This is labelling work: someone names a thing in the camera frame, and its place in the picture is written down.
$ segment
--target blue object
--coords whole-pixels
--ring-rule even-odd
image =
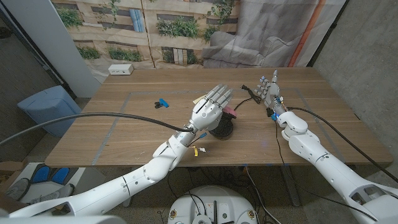
[[[139,26],[138,26],[138,19],[136,16],[136,10],[135,9],[129,9],[130,12],[130,17],[132,20],[132,25],[134,26],[134,31],[139,32]]]
[[[163,99],[159,99],[159,103],[160,103],[160,105],[163,105],[163,106],[165,106],[166,108],[168,108],[169,107],[169,104],[168,103],[166,103],[166,101],[164,101]]]
[[[17,105],[38,124],[63,116],[81,113],[79,106],[62,86],[55,86],[40,91],[22,100]],[[69,119],[48,125],[44,129],[56,137],[62,137],[73,122],[74,119]]]
[[[137,17],[139,32],[143,32],[144,31],[144,21],[142,19],[141,10],[138,10],[138,9],[136,10],[136,17]]]
[[[48,166],[41,167],[32,178],[32,184],[46,181],[49,177],[50,168]]]
[[[271,115],[271,119],[272,119],[273,121],[276,121],[276,120],[277,120],[277,115],[274,113],[273,115]]]
[[[199,138],[204,138],[204,137],[206,137],[206,135],[207,135],[207,133],[203,133],[203,134],[201,134],[201,135],[199,136]]]
[[[58,184],[63,184],[63,181],[67,177],[69,173],[69,168],[61,168],[59,169],[54,176],[52,176],[51,180]]]

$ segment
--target orange pipe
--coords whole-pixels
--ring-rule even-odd
[[[290,59],[288,67],[294,66],[294,63],[296,62],[297,57],[299,56],[301,50],[303,49],[305,41],[308,39],[308,36],[310,35],[311,30],[314,27],[314,25],[319,17],[319,14],[321,14],[321,12],[322,12],[322,8],[325,5],[325,2],[326,2],[326,0],[319,0],[318,5],[316,6],[315,10],[313,11],[311,19],[308,22],[307,28],[305,28],[305,31],[304,31],[303,35],[301,36],[300,42],[298,43],[298,46],[294,50],[294,53],[292,55],[292,58]]]

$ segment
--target grey floor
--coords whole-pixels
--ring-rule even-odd
[[[390,0],[350,1],[314,65],[392,154],[394,162],[387,170],[395,176],[398,176],[397,6],[396,1]],[[79,100],[78,103],[84,106],[85,102]],[[58,140],[46,135],[28,158],[44,161]],[[129,170],[104,168],[101,172],[111,180]],[[236,174],[240,172],[237,167],[232,167],[232,170]],[[397,183],[373,166],[356,166],[354,170],[370,181],[398,188]],[[217,171],[218,168],[210,168],[214,174]],[[306,189],[343,202],[312,166],[293,167],[292,172],[296,181]],[[191,183],[185,168],[177,168],[171,174],[170,183],[177,195],[193,186],[214,184],[200,170],[193,170],[192,174],[194,183]],[[303,206],[291,206],[278,167],[253,167],[251,174],[260,186],[267,209],[282,223],[357,223],[347,208],[302,190],[299,194]],[[252,202],[247,189],[232,189]],[[128,223],[162,223],[157,212],[165,210],[163,217],[166,217],[174,200],[166,180],[162,180],[135,195],[131,207],[118,206],[108,214],[118,215]]]

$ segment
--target wooden table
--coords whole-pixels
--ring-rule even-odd
[[[306,108],[319,114],[376,162],[387,164],[392,156],[360,121],[336,92],[313,68],[278,68],[278,84],[285,105]],[[130,76],[109,76],[83,112],[122,112],[161,120],[174,126],[187,124],[192,100],[204,95],[219,83],[234,89],[229,103],[234,108],[249,98],[244,84],[256,88],[262,76],[272,78],[274,68],[247,69],[169,69],[135,70]],[[163,98],[170,107],[154,108]],[[337,158],[347,164],[369,162],[325,123],[303,111],[303,118]],[[206,152],[188,151],[179,166],[250,166],[282,163],[275,140],[275,123],[266,116],[266,107],[248,101],[237,109],[234,131],[226,141],[208,134],[195,145]],[[290,165],[309,163],[295,155],[288,142],[280,139],[284,161]],[[114,118],[78,118],[50,153],[45,163],[51,167],[134,166],[150,161],[153,152],[175,131],[144,121]]]

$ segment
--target cardboard box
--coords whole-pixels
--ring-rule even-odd
[[[26,159],[22,162],[0,162],[0,176],[5,177],[5,180],[0,181],[0,192],[5,192],[14,183],[27,163]]]

